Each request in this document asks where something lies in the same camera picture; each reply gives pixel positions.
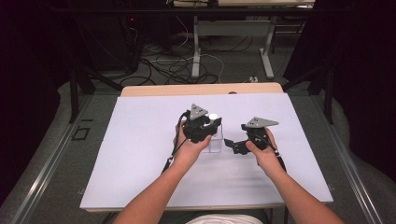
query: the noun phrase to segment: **table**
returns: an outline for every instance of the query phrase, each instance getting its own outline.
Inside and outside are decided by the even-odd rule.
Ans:
[[[125,88],[113,111],[80,208],[89,212],[120,211],[158,177],[173,147],[177,119],[191,103],[223,117],[223,134],[235,141],[246,139],[240,124],[256,113],[279,121],[271,130],[288,173],[321,202],[332,202],[289,96],[276,83],[243,83]],[[230,148],[222,146],[220,153],[200,156],[178,185],[166,210],[283,205],[254,155],[234,155]]]
[[[207,7],[208,1],[174,1],[175,7]],[[219,0],[219,7],[281,7],[313,5],[315,0]],[[266,36],[264,48],[260,49],[265,74],[274,78],[274,72],[268,58],[268,51],[276,27],[276,17],[269,21],[198,21],[194,16],[194,58],[192,77],[199,76],[201,49],[199,35],[255,35]]]

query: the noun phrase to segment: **black curtain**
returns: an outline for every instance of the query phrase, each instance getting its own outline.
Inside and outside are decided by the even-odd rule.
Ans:
[[[349,121],[350,149],[396,181],[396,4],[317,0],[315,7],[350,7],[350,12],[309,18],[284,77],[293,81],[334,59],[333,94]]]
[[[1,146],[0,203],[32,159],[68,81],[49,14],[38,1],[0,3]]]

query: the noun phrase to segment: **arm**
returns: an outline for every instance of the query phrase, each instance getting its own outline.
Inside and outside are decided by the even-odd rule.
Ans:
[[[172,165],[153,183],[133,198],[120,212],[114,223],[158,223],[177,184],[198,159],[201,151],[209,145],[210,136],[203,142],[194,144],[187,140],[181,123],[177,145],[181,147],[175,154]]]
[[[268,129],[266,131],[273,146],[277,148],[274,136]],[[247,148],[256,156],[260,167],[274,182],[296,223],[344,223],[330,208],[303,189],[282,169],[271,148],[259,150],[250,141],[247,141]]]

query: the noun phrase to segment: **aluminum rail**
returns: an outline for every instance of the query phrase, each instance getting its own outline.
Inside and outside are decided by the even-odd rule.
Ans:
[[[198,8],[57,8],[52,12],[71,15],[134,15],[139,17],[152,16],[341,16],[349,12],[349,7],[320,8],[247,8],[247,7],[198,7]]]

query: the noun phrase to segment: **white tabletop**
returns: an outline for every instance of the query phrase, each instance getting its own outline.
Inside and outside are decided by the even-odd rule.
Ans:
[[[191,104],[222,117],[223,135],[247,139],[241,124],[271,119],[288,173],[321,202],[332,202],[318,163],[286,93],[121,97],[115,106],[80,207],[121,210],[157,178],[173,148],[175,125]],[[202,153],[177,186],[168,210],[254,208],[283,204],[254,156]]]

